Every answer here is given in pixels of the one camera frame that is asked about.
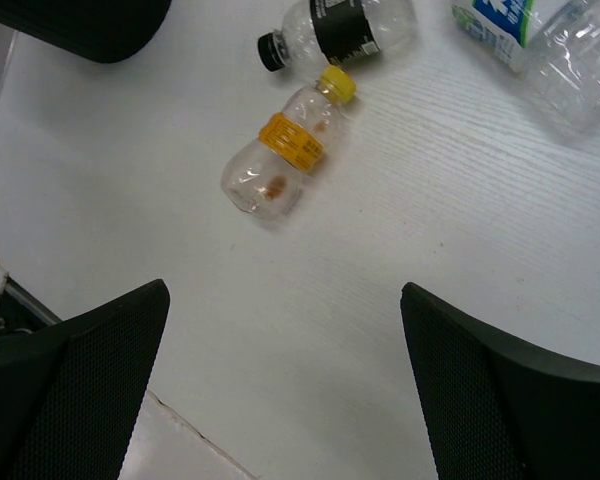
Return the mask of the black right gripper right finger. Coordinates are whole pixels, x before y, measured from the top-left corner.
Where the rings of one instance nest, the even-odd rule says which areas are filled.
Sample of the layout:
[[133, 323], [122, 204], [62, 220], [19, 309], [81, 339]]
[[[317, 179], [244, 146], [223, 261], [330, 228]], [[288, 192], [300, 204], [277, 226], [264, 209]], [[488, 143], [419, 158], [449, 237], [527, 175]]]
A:
[[422, 287], [401, 315], [441, 479], [600, 479], [600, 366], [475, 319]]

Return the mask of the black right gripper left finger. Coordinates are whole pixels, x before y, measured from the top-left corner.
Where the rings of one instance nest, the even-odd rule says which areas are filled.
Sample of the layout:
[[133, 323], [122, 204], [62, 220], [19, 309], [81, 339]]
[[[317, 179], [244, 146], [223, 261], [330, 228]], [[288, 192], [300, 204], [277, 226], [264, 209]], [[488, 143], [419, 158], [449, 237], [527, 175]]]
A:
[[0, 339], [0, 479], [118, 478], [169, 306], [156, 279]]

